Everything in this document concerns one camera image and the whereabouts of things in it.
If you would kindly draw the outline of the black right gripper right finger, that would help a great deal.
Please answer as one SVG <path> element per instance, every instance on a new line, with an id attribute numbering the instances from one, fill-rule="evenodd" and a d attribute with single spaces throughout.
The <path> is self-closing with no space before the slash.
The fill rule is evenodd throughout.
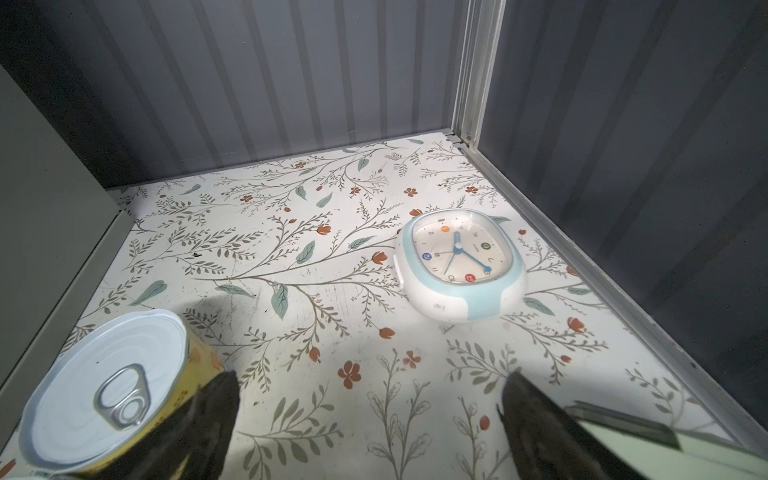
<path id="1" fill-rule="evenodd" d="M 499 416 L 521 479 L 641 479 L 520 372 L 507 376 Z"/>

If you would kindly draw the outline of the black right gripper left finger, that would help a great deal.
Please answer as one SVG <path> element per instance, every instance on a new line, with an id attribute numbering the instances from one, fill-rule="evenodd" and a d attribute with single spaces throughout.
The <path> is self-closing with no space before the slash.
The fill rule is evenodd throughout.
<path id="1" fill-rule="evenodd" d="M 192 399 L 98 472 L 97 479 L 217 479 L 240 404 L 236 374 L 218 374 Z"/>

